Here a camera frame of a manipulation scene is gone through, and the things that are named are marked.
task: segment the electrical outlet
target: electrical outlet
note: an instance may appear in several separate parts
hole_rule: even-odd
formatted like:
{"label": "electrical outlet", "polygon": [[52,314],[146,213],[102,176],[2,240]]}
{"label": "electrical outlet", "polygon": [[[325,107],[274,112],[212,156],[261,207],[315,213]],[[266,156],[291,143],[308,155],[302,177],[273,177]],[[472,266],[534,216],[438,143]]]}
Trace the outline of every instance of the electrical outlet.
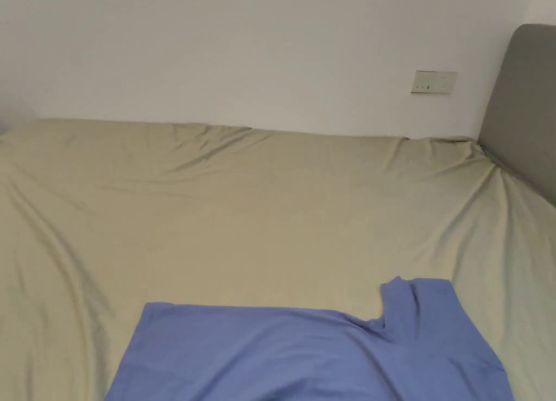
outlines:
{"label": "electrical outlet", "polygon": [[458,73],[443,71],[416,71],[412,93],[451,94]]}

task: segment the white wall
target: white wall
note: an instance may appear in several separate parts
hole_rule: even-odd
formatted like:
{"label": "white wall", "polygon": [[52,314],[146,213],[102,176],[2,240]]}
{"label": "white wall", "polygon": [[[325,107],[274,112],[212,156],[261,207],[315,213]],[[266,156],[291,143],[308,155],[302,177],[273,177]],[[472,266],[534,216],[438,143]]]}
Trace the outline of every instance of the white wall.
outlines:
{"label": "white wall", "polygon": [[556,0],[531,0],[525,22],[556,25]]}
{"label": "white wall", "polygon": [[477,136],[529,1],[0,0],[0,81],[41,117]]}

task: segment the blue shirt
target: blue shirt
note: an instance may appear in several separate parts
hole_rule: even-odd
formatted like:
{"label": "blue shirt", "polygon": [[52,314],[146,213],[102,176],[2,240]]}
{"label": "blue shirt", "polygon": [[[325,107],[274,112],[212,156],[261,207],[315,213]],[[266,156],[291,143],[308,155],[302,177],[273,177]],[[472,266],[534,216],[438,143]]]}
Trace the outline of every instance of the blue shirt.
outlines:
{"label": "blue shirt", "polygon": [[106,401],[511,401],[449,281],[396,278],[384,314],[144,307]]}

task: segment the bed sheet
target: bed sheet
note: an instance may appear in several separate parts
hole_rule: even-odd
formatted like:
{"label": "bed sheet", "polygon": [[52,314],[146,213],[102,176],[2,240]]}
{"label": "bed sheet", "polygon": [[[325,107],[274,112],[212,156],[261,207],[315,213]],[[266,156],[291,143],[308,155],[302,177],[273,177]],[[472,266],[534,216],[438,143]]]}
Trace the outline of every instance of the bed sheet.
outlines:
{"label": "bed sheet", "polygon": [[556,394],[556,210],[473,141],[44,120],[0,137],[0,398],[99,400],[146,302],[381,314],[450,279]]}

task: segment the gray headboard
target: gray headboard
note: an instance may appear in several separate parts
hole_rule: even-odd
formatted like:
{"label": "gray headboard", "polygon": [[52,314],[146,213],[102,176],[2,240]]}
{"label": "gray headboard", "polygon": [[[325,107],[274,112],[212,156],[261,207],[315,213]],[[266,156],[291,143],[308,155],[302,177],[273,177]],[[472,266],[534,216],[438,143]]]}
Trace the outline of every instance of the gray headboard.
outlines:
{"label": "gray headboard", "polygon": [[479,143],[556,203],[556,27],[523,25],[514,32]]}

